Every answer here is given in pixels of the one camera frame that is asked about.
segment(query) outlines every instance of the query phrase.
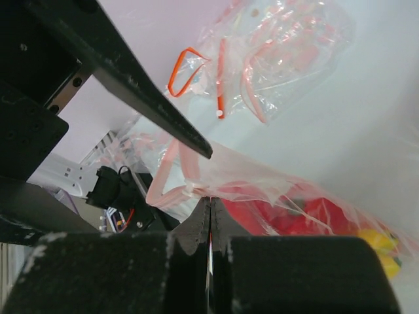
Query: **yellow object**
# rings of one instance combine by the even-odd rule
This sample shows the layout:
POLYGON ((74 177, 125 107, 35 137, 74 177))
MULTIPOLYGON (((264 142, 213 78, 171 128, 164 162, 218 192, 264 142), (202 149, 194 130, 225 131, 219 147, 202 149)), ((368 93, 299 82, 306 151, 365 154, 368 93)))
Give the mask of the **yellow object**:
POLYGON ((357 235, 364 239, 378 253, 390 253, 399 244, 399 240, 394 238, 391 234, 381 234, 374 229, 358 230, 357 235))
POLYGON ((380 259, 381 265, 384 268, 384 272, 386 273, 388 279, 393 278, 396 276, 400 271, 399 264, 392 258, 391 256, 377 253, 378 258, 380 259))

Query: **red wire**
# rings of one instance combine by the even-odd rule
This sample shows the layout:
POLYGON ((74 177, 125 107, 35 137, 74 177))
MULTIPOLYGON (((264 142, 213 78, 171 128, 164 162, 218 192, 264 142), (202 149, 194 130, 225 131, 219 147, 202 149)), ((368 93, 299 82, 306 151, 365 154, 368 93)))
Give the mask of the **red wire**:
POLYGON ((134 208, 130 209, 130 216, 128 217, 128 219, 125 222, 124 227, 120 230, 120 232, 124 231, 126 229, 126 227, 128 227, 128 224, 130 223, 132 216, 134 215, 134 208))

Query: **white surface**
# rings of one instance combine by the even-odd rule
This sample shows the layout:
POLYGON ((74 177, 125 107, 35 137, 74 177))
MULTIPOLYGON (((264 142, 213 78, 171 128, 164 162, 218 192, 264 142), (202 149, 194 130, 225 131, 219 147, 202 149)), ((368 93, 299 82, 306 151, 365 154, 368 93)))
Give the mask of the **white surface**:
MULTIPOLYGON (((320 86, 269 126, 249 111, 217 121, 213 103, 192 104, 191 121, 209 139, 419 238, 419 1, 338 2, 357 24, 355 41, 320 86)), ((173 172, 168 186, 183 184, 173 172)), ((419 267, 404 267, 394 287, 413 314, 419 267)))
MULTIPOLYGON (((228 0, 100 0, 155 84, 164 89, 175 61, 228 0)), ((70 129, 54 153, 79 163, 109 130, 119 130, 133 110, 90 78, 60 116, 70 129)))

